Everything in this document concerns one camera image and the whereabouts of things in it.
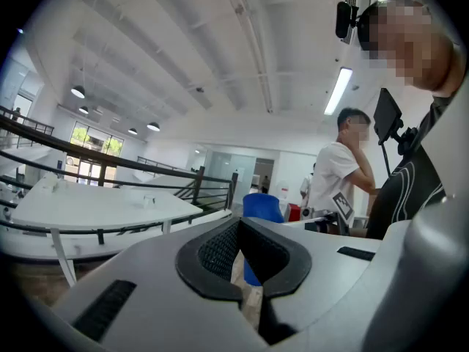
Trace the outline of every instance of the person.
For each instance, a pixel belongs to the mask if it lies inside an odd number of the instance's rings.
[[[371,209],[366,237],[383,239],[390,224],[412,219],[446,195],[421,143],[462,85],[467,59],[417,1],[376,1],[361,15],[357,34],[370,58],[384,59],[406,84],[433,94],[411,151],[381,187]]]
[[[264,180],[262,180],[262,193],[267,193],[270,187],[270,180],[267,175],[264,176]]]
[[[313,164],[313,172],[308,173],[308,175],[303,179],[300,187],[301,194],[301,208],[305,208],[308,205],[309,201],[309,192],[311,190],[311,181],[313,179],[314,169],[316,168],[316,163]]]
[[[16,110],[14,110],[14,112],[17,112],[18,114],[20,114],[21,113],[21,108],[16,107]],[[12,120],[13,121],[18,121],[18,115],[17,114],[12,114]]]
[[[353,186],[367,193],[374,190],[372,168],[360,148],[368,139],[371,120],[359,109],[342,109],[337,118],[337,140],[322,148],[317,156],[316,170],[311,180],[308,207],[335,210],[330,196],[340,191],[353,205]],[[329,231],[336,233],[330,225]]]

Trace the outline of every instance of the white table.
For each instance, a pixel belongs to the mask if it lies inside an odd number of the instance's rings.
[[[18,224],[51,230],[60,266],[73,285],[73,263],[65,257],[60,230],[112,230],[163,222],[163,233],[169,233],[172,219],[201,212],[166,191],[88,186],[48,174],[20,202],[12,219]]]

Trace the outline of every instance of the floor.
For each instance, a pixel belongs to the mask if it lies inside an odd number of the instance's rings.
[[[75,264],[76,279],[80,280],[105,261]],[[52,306],[69,286],[59,265],[11,263],[10,272],[19,288],[29,297]]]
[[[240,203],[234,203],[233,202],[233,204],[232,204],[232,215],[237,216],[238,218],[243,216],[243,205],[241,205]]]
[[[244,280],[244,256],[240,251],[233,263],[232,283],[243,291],[241,312],[248,322],[257,329],[262,305],[262,287],[254,287]]]

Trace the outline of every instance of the black rubber grip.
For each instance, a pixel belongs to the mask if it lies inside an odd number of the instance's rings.
[[[368,252],[366,250],[360,250],[355,248],[350,248],[349,246],[341,247],[337,253],[345,254],[350,257],[358,258],[359,260],[371,261],[374,257],[373,252]]]

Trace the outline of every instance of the fluorescent light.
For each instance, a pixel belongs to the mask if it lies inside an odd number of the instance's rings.
[[[337,105],[339,104],[342,95],[344,94],[345,88],[347,87],[350,77],[352,76],[353,70],[346,67],[340,69],[339,77],[337,78],[336,86],[330,96],[329,103],[324,110],[324,114],[333,114]]]
[[[149,128],[151,131],[155,131],[155,132],[160,131],[160,126],[157,122],[151,122],[150,124],[147,125],[147,128]]]

